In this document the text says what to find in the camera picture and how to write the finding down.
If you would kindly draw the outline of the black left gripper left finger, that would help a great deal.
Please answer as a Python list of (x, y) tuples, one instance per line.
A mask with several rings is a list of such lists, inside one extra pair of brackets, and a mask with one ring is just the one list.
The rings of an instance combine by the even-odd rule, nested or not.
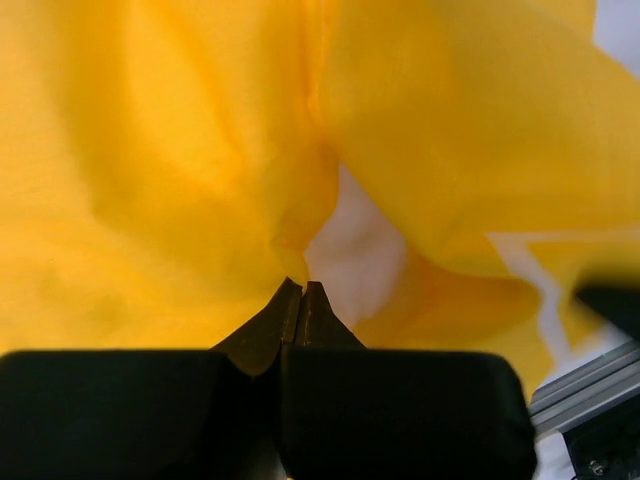
[(1, 358), (5, 479), (281, 479), (264, 384), (302, 289), (206, 349), (19, 350)]

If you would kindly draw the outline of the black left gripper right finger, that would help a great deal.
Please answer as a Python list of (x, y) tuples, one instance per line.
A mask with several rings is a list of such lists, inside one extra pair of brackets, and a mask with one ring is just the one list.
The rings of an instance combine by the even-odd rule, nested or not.
[(482, 352), (369, 349), (317, 282), (281, 350), (279, 449), (294, 479), (529, 479), (521, 382)]

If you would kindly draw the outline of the yellow pillowcase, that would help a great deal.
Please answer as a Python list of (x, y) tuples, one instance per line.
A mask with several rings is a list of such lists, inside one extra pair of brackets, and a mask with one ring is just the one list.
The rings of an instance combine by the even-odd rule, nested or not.
[(1, 348), (208, 347), (262, 309), (345, 167), (403, 237), (371, 347), (528, 389), (639, 273), (639, 83), (591, 1), (5, 1)]

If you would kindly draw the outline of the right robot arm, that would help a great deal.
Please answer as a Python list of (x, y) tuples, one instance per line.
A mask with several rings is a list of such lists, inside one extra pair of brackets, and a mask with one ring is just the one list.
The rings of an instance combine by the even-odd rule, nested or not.
[(590, 281), (574, 290), (574, 298), (639, 342), (639, 285)]

